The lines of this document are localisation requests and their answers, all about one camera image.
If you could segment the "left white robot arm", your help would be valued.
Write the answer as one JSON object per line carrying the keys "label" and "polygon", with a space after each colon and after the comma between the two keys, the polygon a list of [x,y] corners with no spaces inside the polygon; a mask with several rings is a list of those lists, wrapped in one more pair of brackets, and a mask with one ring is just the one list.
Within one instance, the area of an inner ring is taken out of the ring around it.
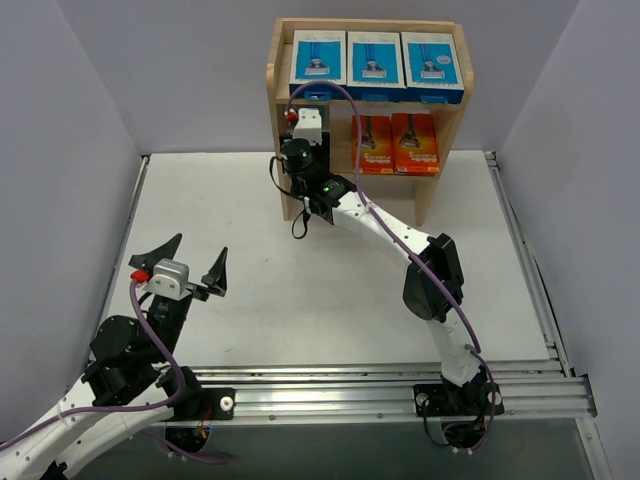
{"label": "left white robot arm", "polygon": [[81,376],[32,426],[1,445],[4,479],[70,479],[120,442],[157,422],[227,417],[233,396],[211,397],[174,357],[193,302],[227,292],[228,251],[200,282],[174,256],[182,236],[129,260],[133,313],[105,319]]}

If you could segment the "orange Gillette Fusion box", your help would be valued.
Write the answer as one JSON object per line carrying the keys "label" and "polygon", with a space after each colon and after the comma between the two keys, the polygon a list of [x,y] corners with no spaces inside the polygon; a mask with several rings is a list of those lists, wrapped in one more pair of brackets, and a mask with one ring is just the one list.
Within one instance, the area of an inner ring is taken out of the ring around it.
{"label": "orange Gillette Fusion box", "polygon": [[426,113],[391,115],[394,173],[408,176],[439,174],[440,156],[433,116]]}
{"label": "orange Gillette Fusion box", "polygon": [[391,120],[387,116],[360,116],[362,135],[358,137],[356,117],[352,117],[352,167],[360,174],[394,173]]}

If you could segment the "blue Harry's razor box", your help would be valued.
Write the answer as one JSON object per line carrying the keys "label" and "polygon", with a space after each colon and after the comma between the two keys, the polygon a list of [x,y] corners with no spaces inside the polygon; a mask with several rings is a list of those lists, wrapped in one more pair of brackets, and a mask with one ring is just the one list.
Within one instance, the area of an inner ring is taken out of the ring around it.
{"label": "blue Harry's razor box", "polygon": [[406,82],[399,32],[347,32],[346,90],[357,101],[404,99]]}
{"label": "blue Harry's razor box", "polygon": [[298,98],[312,101],[344,100],[331,82],[346,89],[346,45],[344,30],[295,30],[289,72],[289,93],[308,83]]}
{"label": "blue Harry's razor box", "polygon": [[465,86],[451,33],[402,32],[408,101],[460,104]]}

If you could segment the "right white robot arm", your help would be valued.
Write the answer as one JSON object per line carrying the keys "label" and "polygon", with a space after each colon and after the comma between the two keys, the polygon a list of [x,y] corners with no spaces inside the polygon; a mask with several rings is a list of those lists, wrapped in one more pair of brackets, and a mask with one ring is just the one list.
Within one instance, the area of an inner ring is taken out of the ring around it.
{"label": "right white robot arm", "polygon": [[422,406],[443,416],[499,415],[500,390],[461,308],[464,276],[454,240],[416,230],[372,202],[356,183],[331,173],[302,138],[285,138],[273,158],[291,185],[305,221],[316,216],[375,247],[404,272],[402,300],[426,322],[439,355],[441,386]]}

